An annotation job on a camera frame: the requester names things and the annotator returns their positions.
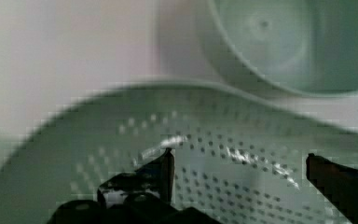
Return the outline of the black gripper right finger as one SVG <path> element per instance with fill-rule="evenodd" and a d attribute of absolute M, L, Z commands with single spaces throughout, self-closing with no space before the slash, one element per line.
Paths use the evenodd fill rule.
<path fill-rule="evenodd" d="M 358 169 L 310 153 L 306 177 L 352 224 L 358 224 Z"/>

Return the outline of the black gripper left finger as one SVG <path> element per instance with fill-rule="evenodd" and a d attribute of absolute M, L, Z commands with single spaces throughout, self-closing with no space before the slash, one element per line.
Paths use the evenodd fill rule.
<path fill-rule="evenodd" d="M 47 224 L 221 224 L 194 207 L 171 205 L 174 156 L 162 155 L 133 172 L 112 176 L 97 188 L 97 199 L 62 204 Z"/>

